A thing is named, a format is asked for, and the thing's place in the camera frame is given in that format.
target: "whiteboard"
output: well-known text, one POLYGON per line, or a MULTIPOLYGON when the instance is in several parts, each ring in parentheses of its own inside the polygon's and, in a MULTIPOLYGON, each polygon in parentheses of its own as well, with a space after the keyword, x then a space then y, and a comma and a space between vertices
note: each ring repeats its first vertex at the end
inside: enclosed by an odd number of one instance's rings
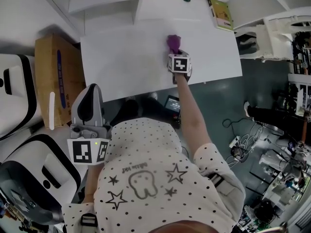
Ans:
POLYGON ((215 28, 207 8, 201 21, 143 20, 82 37, 86 84, 98 84, 104 101, 174 87, 166 69, 170 34, 181 36, 191 57, 190 84, 242 75, 234 33, 215 28))

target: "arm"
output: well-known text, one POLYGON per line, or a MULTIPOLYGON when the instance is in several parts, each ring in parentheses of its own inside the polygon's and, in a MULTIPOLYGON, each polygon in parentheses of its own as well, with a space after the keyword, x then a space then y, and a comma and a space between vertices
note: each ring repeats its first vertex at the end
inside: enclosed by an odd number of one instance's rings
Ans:
POLYGON ((194 155, 199 147, 211 143, 202 113, 196 104, 187 81, 182 74, 175 74, 181 105, 181 130, 194 155))
POLYGON ((82 203, 93 203, 97 181, 104 164, 89 166, 86 178, 85 197, 82 203))

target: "cardboard box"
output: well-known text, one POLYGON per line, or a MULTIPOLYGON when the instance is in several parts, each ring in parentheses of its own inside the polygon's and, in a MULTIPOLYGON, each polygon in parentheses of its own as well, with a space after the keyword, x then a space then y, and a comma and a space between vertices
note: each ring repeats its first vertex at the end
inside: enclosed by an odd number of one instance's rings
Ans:
POLYGON ((35 81, 45 127, 68 123, 71 106, 86 87, 81 51, 54 34, 36 40, 35 81))

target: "tooth graphic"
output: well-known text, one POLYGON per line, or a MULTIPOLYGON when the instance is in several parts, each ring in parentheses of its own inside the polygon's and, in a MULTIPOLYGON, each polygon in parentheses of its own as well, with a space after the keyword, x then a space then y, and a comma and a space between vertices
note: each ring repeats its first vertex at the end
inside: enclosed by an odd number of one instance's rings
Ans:
POLYGON ((155 186, 155 177, 152 172, 139 171, 133 173, 128 178, 131 188, 134 190, 137 198, 144 200, 148 196, 154 197, 157 195, 157 188, 155 186))

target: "black device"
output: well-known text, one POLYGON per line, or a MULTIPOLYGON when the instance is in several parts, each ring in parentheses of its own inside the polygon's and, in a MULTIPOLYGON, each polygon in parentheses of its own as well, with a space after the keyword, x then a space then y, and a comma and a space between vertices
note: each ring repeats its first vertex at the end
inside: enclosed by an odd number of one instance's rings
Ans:
POLYGON ((169 95, 166 99, 164 108, 166 112, 172 115, 173 118, 177 119, 180 115, 180 103, 179 98, 169 95))

